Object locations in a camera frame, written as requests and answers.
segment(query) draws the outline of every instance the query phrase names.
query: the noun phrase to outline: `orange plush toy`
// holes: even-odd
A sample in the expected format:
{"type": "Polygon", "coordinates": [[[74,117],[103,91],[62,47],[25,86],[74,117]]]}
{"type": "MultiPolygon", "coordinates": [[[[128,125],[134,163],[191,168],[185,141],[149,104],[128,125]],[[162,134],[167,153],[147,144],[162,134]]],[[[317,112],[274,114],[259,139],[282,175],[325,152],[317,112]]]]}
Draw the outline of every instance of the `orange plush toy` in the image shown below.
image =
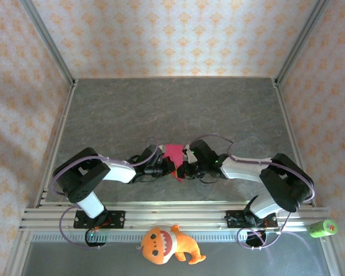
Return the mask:
{"type": "Polygon", "coordinates": [[[153,228],[143,237],[140,250],[147,260],[157,265],[166,263],[174,253],[181,262],[186,261],[184,252],[189,253],[192,257],[190,265],[206,259],[206,256],[201,255],[197,242],[180,232],[178,225],[171,227],[170,231],[153,228]]]}

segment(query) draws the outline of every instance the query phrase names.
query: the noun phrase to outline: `wallpaper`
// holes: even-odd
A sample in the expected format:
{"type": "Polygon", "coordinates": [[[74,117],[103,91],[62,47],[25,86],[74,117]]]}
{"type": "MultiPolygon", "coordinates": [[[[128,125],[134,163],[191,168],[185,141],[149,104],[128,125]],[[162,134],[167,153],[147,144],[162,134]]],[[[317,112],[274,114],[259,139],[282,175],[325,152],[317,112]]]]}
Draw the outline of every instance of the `wallpaper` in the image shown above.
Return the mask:
{"type": "Polygon", "coordinates": [[[0,1],[0,276],[68,84],[17,0],[0,1]]]}
{"type": "Polygon", "coordinates": [[[276,77],[316,0],[34,0],[74,78],[276,77]]]}
{"type": "Polygon", "coordinates": [[[332,208],[345,260],[345,0],[331,0],[281,87],[316,201],[332,208]]]}

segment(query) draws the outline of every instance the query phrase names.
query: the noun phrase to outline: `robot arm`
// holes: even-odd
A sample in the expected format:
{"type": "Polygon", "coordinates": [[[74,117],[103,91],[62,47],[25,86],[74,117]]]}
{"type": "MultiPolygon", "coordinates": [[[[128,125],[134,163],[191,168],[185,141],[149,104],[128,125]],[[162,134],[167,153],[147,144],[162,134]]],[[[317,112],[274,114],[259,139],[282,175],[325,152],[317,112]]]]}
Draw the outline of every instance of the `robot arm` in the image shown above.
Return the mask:
{"type": "Polygon", "coordinates": [[[102,180],[133,184],[143,181],[146,175],[160,178],[175,171],[174,163],[169,157],[163,157],[161,148],[154,153],[155,147],[150,145],[141,155],[135,155],[127,161],[109,160],[99,156],[94,149],[85,148],[59,166],[53,176],[71,165],[58,177],[57,183],[67,199],[82,208],[86,215],[94,220],[94,226],[98,226],[103,223],[107,210],[93,190],[102,180]]]}
{"type": "Polygon", "coordinates": [[[227,154],[218,156],[203,140],[187,145],[184,154],[185,161],[178,168],[180,178],[202,178],[208,173],[213,177],[240,178],[265,185],[267,191],[248,203],[244,217],[241,218],[251,227],[257,226],[263,218],[280,210],[298,211],[300,204],[310,193],[305,182],[278,167],[295,171],[313,186],[311,178],[284,154],[265,159],[237,158],[227,154]]]}

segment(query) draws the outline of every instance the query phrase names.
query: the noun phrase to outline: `red cloth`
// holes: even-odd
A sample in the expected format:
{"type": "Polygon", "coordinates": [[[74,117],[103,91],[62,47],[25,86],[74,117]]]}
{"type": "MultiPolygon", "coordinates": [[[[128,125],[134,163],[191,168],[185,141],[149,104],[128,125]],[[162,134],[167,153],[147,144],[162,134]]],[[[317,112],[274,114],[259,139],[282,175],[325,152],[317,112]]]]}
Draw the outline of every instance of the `red cloth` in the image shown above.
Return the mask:
{"type": "Polygon", "coordinates": [[[183,149],[184,145],[165,145],[166,152],[164,154],[164,157],[170,157],[171,161],[175,164],[175,171],[171,174],[173,177],[175,177],[177,180],[182,182],[181,178],[178,178],[176,169],[183,164],[183,149]]]}

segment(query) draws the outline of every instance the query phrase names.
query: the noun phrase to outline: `metal frame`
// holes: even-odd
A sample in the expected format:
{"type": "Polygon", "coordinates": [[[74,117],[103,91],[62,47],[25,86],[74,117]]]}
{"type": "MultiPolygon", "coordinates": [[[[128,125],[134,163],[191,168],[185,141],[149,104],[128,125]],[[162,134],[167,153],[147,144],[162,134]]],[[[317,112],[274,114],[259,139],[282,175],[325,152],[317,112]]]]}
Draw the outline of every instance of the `metal frame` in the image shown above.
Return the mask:
{"type": "MultiPolygon", "coordinates": [[[[61,54],[51,38],[48,29],[43,23],[37,9],[35,8],[32,0],[20,0],[28,13],[30,19],[34,23],[37,31],[44,40],[48,47],[52,57],[58,64],[65,79],[71,85],[66,103],[63,109],[62,119],[59,122],[57,135],[53,142],[51,156],[47,164],[47,170],[41,181],[41,188],[36,197],[36,208],[26,209],[23,215],[21,225],[17,238],[14,243],[13,250],[11,252],[8,265],[6,267],[5,276],[21,275],[24,268],[25,260],[28,254],[29,245],[32,241],[44,239],[58,240],[58,235],[49,234],[49,231],[58,232],[59,219],[61,214],[70,206],[68,202],[46,202],[46,196],[48,192],[49,180],[51,178],[53,165],[58,151],[60,139],[63,133],[65,122],[67,119],[68,111],[71,105],[72,96],[74,95],[75,88],[78,81],[73,80],[72,75],[65,64],[61,54]]],[[[286,128],[289,133],[290,142],[296,157],[297,164],[302,167],[300,153],[298,151],[297,142],[294,137],[293,129],[289,121],[285,105],[279,89],[281,83],[286,78],[291,66],[294,64],[296,57],[299,55],[301,48],[308,39],[312,29],[316,25],[316,22],[321,17],[329,0],[319,0],[315,5],[309,19],[303,27],[293,49],[289,53],[286,62],[280,70],[280,73],[276,79],[273,79],[274,88],[279,100],[279,104],[282,110],[282,114],[285,120],[286,128]]],[[[112,231],[104,230],[102,233],[116,233],[119,237],[129,239],[127,236],[133,236],[134,239],[139,239],[140,235],[133,235],[133,233],[141,233],[148,231],[154,225],[166,225],[179,223],[183,231],[195,233],[217,233],[223,236],[225,233],[235,233],[233,229],[227,229],[226,221],[224,220],[225,211],[230,209],[244,209],[247,202],[104,202],[109,210],[122,209],[126,211],[126,222],[124,229],[114,229],[112,231]]],[[[290,219],[286,225],[286,231],[305,231],[306,225],[318,222],[329,218],[329,211],[327,208],[315,208],[313,206],[303,205],[299,212],[290,216],[290,219]]],[[[287,212],[278,213],[278,224],[281,226],[287,212]]],[[[64,231],[67,235],[74,235],[74,233],[80,233],[82,237],[84,231],[74,229],[72,227],[75,216],[75,210],[69,211],[64,217],[64,231]]],[[[278,232],[279,228],[268,229],[270,232],[278,232]]],[[[228,241],[232,241],[233,237],[225,236],[228,241]]],[[[322,248],[327,260],[329,271],[331,275],[343,275],[345,272],[345,265],[340,258],[335,256],[335,252],[340,252],[340,249],[335,244],[335,237],[322,238],[322,248]]]]}
{"type": "MultiPolygon", "coordinates": [[[[70,206],[67,202],[48,202],[37,209],[26,209],[20,231],[57,231],[59,219],[70,206]]],[[[154,226],[179,224],[183,231],[232,231],[225,221],[227,210],[243,210],[246,202],[193,201],[193,202],[104,202],[108,210],[124,210],[124,229],[105,229],[104,231],[148,231],[154,226]]],[[[277,222],[282,225],[288,216],[287,211],[277,213],[277,222]]],[[[65,229],[73,229],[75,209],[64,217],[65,229]]],[[[306,225],[329,218],[327,208],[313,208],[303,205],[297,213],[292,213],[286,224],[287,231],[305,231],[306,225]]],[[[279,228],[268,228],[278,232],[279,228]]]]}
{"type": "Polygon", "coordinates": [[[68,96],[67,96],[67,99],[66,99],[66,101],[64,103],[64,107],[63,107],[62,117],[61,117],[59,125],[57,127],[58,129],[56,132],[56,136],[55,136],[55,139],[54,139],[53,144],[52,144],[51,154],[50,154],[50,157],[47,161],[46,171],[45,171],[44,176],[41,180],[40,188],[39,188],[39,191],[38,191],[37,196],[36,196],[35,207],[38,207],[40,205],[40,200],[43,197],[44,190],[47,191],[47,187],[49,185],[50,178],[52,175],[53,165],[55,163],[56,154],[57,154],[57,151],[58,151],[58,148],[60,145],[60,139],[62,138],[62,135],[63,135],[65,122],[66,122],[66,119],[68,117],[69,108],[70,108],[71,101],[72,101],[73,95],[74,95],[74,91],[75,91],[77,85],[78,85],[78,80],[76,79],[74,81],[74,83],[69,88],[68,96]]]}
{"type": "MultiPolygon", "coordinates": [[[[215,231],[190,231],[185,234],[191,236],[197,242],[202,243],[232,243],[236,242],[236,234],[230,231],[226,232],[215,232],[215,231]]],[[[103,243],[140,243],[144,231],[122,231],[122,232],[94,232],[93,236],[88,237],[88,241],[103,242],[103,243]]],[[[84,243],[85,232],[72,231],[67,237],[72,242],[84,243]]],[[[239,233],[239,240],[247,240],[248,235],[244,231],[239,233]]],[[[35,242],[66,242],[62,235],[58,232],[37,232],[32,237],[32,243],[35,242]]]]}
{"type": "Polygon", "coordinates": [[[43,42],[50,51],[50,54],[56,62],[57,66],[59,66],[59,69],[63,73],[65,80],[70,85],[73,84],[74,79],[32,0],[20,0],[20,2],[22,3],[29,18],[32,20],[32,23],[36,27],[39,35],[42,37],[43,42]]]}
{"type": "Polygon", "coordinates": [[[301,169],[303,169],[304,167],[303,167],[303,164],[302,164],[302,161],[301,161],[301,157],[300,157],[300,153],[299,153],[299,150],[298,150],[296,138],[295,138],[295,135],[294,135],[294,131],[293,131],[292,125],[291,125],[290,120],[289,120],[288,113],[286,111],[286,107],[285,107],[285,103],[284,103],[283,98],[282,98],[282,94],[280,92],[280,87],[278,87],[278,85],[276,84],[276,80],[275,79],[271,79],[271,80],[272,80],[272,84],[273,84],[273,87],[274,87],[275,92],[276,92],[276,96],[278,98],[278,102],[280,104],[282,116],[283,116],[283,119],[285,121],[287,133],[289,135],[290,143],[291,143],[292,148],[293,148],[293,152],[294,152],[296,163],[297,163],[297,165],[301,169]]]}
{"type": "Polygon", "coordinates": [[[289,70],[291,69],[292,65],[295,63],[295,60],[299,53],[301,52],[304,44],[306,43],[308,37],[311,35],[313,28],[316,26],[317,21],[323,14],[324,9],[326,8],[329,0],[319,0],[315,5],[310,17],[308,18],[307,22],[305,23],[302,31],[300,32],[292,50],[290,51],[288,57],[285,60],[277,78],[275,79],[277,85],[281,85],[281,83],[285,80],[289,70]]]}

